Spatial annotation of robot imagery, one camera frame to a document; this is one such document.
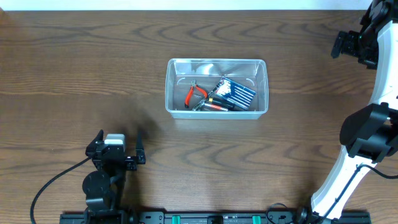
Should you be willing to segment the orange handled cutting pliers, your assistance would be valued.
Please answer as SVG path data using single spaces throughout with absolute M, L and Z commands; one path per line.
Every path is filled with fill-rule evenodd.
M 208 98 L 207 91 L 202 89 L 201 87 L 199 87 L 197 82 L 196 82 L 196 80 L 192 80 L 190 82 L 190 89 L 189 89 L 189 91 L 188 91 L 188 93 L 187 93 L 187 95 L 185 97 L 185 101 L 184 101 L 185 108 L 189 108 L 190 107 L 190 100 L 191 100 L 191 97 L 193 96 L 195 91 L 199 91 L 203 95 L 203 97 L 205 99 Z

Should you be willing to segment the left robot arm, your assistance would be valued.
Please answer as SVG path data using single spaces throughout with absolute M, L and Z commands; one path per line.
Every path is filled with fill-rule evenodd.
M 136 138 L 136 154 L 126 155 L 123 134 L 104 135 L 100 130 L 85 151 L 96 170 L 88 174 L 82 184 L 86 195 L 86 219 L 90 222 L 127 223 L 129 212 L 121 208 L 126 172 L 137 170 L 146 163 L 141 134 Z

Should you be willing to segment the claw hammer orange black handle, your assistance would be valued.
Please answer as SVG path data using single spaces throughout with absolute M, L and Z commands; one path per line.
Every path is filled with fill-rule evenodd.
M 234 107 L 231 105 L 227 104 L 214 104 L 214 103 L 209 103 L 209 102 L 204 102 L 200 108 L 210 108 L 218 111 L 233 111 Z

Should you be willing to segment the silver offset ring wrench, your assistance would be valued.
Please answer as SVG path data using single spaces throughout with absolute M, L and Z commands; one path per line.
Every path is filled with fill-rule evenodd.
M 207 99 L 215 92 L 216 90 L 213 89 L 209 92 L 207 97 L 204 97 L 201 101 L 199 101 L 193 108 L 192 111 L 198 111 L 207 101 Z

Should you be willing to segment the black yellow handled screwdriver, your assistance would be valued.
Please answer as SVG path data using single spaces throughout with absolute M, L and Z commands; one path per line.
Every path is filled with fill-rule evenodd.
M 235 107 L 235 105 L 233 103 L 223 100 L 223 99 L 219 99 L 219 98 L 209 98 L 208 102 L 211 104 L 214 104 L 216 106 L 221 106 L 221 107 L 227 108 L 229 110 L 232 110 Z

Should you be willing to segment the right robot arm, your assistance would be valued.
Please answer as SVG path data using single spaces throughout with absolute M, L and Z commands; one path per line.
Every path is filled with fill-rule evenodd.
M 397 0 L 374 0 L 359 32 L 339 32 L 331 56 L 346 54 L 376 71 L 367 106 L 349 115 L 340 131 L 341 151 L 326 181 L 297 211 L 292 223 L 370 223 L 368 212 L 346 212 L 345 203 L 385 157 L 397 153 Z

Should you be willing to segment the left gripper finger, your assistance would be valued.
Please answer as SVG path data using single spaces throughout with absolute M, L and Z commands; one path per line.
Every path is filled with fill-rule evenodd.
M 140 131 L 137 133 L 137 138 L 136 138 L 136 156 L 145 157 L 144 145 L 142 142 L 142 135 Z
M 92 142 L 89 143 L 89 145 L 87 145 L 87 149 L 96 149 L 97 143 L 103 141 L 103 135 L 104 135 L 104 131 L 101 129 L 98 134 L 96 135 L 96 137 L 94 138 L 94 140 L 92 140 Z

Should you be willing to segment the blue precision screwdriver set case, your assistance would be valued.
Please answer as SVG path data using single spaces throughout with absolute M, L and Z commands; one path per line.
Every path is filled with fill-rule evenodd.
M 244 109 L 248 110 L 256 92 L 229 78 L 221 78 L 218 82 L 215 95 Z

